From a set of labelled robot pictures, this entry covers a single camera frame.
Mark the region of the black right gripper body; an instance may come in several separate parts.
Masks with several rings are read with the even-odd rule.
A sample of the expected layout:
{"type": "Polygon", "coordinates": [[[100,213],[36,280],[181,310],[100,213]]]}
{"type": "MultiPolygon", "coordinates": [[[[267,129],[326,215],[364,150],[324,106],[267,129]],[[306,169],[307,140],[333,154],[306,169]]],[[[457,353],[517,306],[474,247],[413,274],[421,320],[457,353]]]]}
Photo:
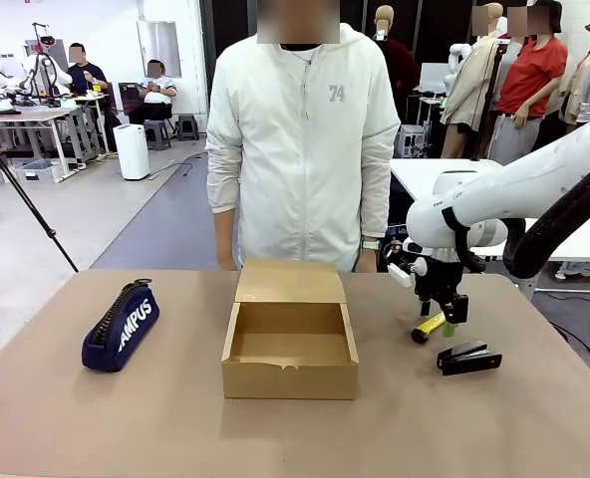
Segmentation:
{"type": "Polygon", "coordinates": [[[459,262],[443,262],[431,257],[419,257],[414,263],[415,293],[423,303],[435,301],[453,303],[463,275],[459,262]]]}

